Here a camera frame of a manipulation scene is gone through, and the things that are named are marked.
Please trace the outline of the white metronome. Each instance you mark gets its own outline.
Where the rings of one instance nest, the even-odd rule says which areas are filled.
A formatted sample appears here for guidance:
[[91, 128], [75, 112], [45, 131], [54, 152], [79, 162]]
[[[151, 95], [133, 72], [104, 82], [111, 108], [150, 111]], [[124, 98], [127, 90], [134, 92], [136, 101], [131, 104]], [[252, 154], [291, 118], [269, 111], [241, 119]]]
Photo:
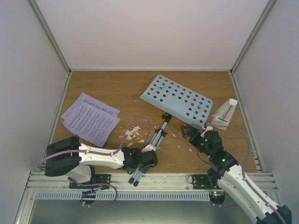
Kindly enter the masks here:
[[226, 131], [234, 115], [237, 104], [238, 101], [232, 98], [223, 103], [213, 114], [210, 125]]

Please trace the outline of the light blue music stand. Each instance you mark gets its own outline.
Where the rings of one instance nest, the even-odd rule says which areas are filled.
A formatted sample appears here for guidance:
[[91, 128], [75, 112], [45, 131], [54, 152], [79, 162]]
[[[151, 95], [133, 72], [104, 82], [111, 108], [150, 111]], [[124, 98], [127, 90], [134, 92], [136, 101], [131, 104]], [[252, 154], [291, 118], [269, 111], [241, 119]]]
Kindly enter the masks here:
[[150, 144], [158, 148], [166, 136], [165, 128], [175, 117], [197, 129], [203, 129], [213, 101], [165, 76], [157, 75], [140, 99], [164, 111], [164, 123], [156, 129]]

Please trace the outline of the white sheet music pages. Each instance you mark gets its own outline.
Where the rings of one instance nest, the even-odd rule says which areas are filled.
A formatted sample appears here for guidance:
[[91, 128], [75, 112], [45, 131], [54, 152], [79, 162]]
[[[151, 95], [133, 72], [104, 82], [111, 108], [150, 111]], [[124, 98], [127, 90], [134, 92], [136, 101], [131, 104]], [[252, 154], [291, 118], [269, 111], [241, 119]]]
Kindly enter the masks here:
[[61, 118], [65, 128], [72, 134], [102, 147], [119, 123], [119, 113], [120, 110], [81, 93]]

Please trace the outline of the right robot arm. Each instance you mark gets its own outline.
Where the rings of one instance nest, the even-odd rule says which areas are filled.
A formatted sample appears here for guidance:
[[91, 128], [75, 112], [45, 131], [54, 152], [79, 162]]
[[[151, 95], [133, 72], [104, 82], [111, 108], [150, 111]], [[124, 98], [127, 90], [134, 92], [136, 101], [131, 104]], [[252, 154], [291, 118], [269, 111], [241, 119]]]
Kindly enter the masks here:
[[183, 138], [209, 158], [207, 184], [224, 190], [254, 224], [290, 224], [292, 212], [267, 196], [245, 173], [239, 162], [222, 145], [219, 133], [211, 126], [200, 133], [195, 127], [182, 126]]

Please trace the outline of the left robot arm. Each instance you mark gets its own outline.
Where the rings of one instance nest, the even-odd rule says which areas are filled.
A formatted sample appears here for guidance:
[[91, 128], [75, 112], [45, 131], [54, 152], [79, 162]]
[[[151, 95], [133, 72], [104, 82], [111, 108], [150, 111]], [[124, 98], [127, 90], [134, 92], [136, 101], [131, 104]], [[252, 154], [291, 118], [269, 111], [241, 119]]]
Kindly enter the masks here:
[[156, 149], [152, 145], [144, 149], [124, 147], [110, 150], [80, 143], [78, 137], [48, 145], [46, 157], [46, 176], [67, 176], [87, 189], [96, 184], [95, 166], [122, 169], [128, 173], [140, 170], [144, 174], [158, 162]]

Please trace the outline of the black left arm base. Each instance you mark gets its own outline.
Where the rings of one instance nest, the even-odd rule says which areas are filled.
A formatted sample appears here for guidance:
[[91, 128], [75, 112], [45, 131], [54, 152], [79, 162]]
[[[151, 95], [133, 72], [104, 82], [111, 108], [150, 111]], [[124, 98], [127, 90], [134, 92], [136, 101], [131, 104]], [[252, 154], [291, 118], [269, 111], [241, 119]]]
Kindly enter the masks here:
[[76, 184], [72, 178], [68, 177], [68, 180], [70, 181], [69, 188], [70, 189], [89, 189], [87, 185], [90, 184], [98, 184], [98, 183], [110, 183], [111, 175], [110, 174], [95, 174], [94, 177], [91, 178], [90, 181], [82, 183], [82, 184]]

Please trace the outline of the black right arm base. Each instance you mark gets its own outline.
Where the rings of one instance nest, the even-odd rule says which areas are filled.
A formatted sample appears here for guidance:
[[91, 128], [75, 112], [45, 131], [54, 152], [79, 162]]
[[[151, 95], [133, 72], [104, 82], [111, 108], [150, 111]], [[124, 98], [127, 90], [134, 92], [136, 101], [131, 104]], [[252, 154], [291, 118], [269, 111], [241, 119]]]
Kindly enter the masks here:
[[208, 174], [189, 174], [187, 182], [192, 185], [193, 189], [216, 189], [217, 182], [214, 177]]

